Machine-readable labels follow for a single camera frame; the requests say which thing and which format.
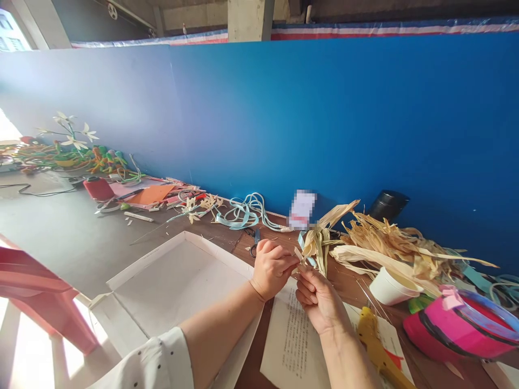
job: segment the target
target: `plastic chair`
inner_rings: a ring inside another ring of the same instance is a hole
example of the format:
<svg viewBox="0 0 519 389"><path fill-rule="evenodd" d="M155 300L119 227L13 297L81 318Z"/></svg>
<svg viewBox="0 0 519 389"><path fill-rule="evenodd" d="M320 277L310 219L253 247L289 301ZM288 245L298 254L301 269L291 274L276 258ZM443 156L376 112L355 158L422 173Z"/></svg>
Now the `plastic chair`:
<svg viewBox="0 0 519 389"><path fill-rule="evenodd" d="M88 355L99 342L74 303L78 294L24 251L0 247L0 296L47 333L59 333Z"/></svg>

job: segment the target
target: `paper cup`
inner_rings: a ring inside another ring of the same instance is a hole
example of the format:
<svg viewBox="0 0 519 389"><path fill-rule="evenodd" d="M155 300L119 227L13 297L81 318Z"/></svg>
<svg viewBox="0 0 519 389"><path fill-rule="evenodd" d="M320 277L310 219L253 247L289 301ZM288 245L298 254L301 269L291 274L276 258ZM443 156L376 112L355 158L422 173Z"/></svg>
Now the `paper cup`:
<svg viewBox="0 0 519 389"><path fill-rule="evenodd" d="M382 304L395 305L418 297L423 288L383 267L369 286L369 290Z"/></svg>

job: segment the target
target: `pink container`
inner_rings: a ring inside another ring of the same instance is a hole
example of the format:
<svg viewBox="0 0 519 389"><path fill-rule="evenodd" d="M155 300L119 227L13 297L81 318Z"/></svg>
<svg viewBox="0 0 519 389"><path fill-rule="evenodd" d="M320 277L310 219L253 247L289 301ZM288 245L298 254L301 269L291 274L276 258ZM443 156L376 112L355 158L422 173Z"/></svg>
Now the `pink container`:
<svg viewBox="0 0 519 389"><path fill-rule="evenodd" d="M486 297L459 291L465 305L443 308L443 298L409 316L404 330L427 356L445 362L495 358L519 345L519 320Z"/></svg>

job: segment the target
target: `table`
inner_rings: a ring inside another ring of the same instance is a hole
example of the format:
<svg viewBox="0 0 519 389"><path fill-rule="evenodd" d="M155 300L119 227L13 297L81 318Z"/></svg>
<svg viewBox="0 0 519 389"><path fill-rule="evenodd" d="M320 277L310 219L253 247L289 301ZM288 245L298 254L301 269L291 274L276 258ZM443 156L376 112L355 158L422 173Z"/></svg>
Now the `table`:
<svg viewBox="0 0 519 389"><path fill-rule="evenodd" d="M20 173L10 173L0 176L0 185L27 182L33 185L30 190L34 193L66 190L71 186L68 183L63 184L63 179L59 178L63 175L65 174L40 173L26 177ZM89 298L109 292L106 281L184 230L212 238L213 243L254 265L254 260L246 250L246 247L254 244L254 240L243 231L232 231L223 225L212 224L210 216L205 216L193 225L187 218L175 219L167 229L164 226L138 244L129 246L135 239L170 218L172 211L146 213L157 222L135 220L131 226L127 226L125 216L119 212L95 216L95 203L85 190L38 198L20 195L17 193L18 189L0 189L0 234L26 250ZM286 225L283 218L270 216L270 219L274 223ZM298 246L298 232L278 233L262 224L259 227L263 238L276 238L277 242L289 250ZM357 307L365 305L368 298L364 292L375 301L367 288L370 279L347 270L331 256L328 257L328 278L348 304ZM273 300L265 305L256 336L236 384L237 389L274 388L260 373L272 304ZM415 348L402 330L402 321L409 315L406 303L385 307L384 310L399 332L402 348L418 389L496 389L478 361L463 362L462 374L465 379L462 380ZM519 368L518 356L519 352L515 351L500 360Z"/></svg>

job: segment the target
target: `striped banner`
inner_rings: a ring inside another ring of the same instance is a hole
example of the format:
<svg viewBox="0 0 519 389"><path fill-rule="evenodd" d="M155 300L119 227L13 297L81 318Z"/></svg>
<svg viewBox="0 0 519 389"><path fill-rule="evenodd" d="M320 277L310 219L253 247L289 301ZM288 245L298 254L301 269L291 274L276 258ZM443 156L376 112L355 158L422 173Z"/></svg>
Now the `striped banner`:
<svg viewBox="0 0 519 389"><path fill-rule="evenodd" d="M344 24L283 24L272 28L272 41L298 39L341 39L359 37L441 35L466 33L496 33L519 31L519 17L487 19L449 19L444 21L344 23ZM103 48L167 44L171 46L190 44L227 43L227 29L197 34L141 39L120 42L72 42L72 47Z"/></svg>

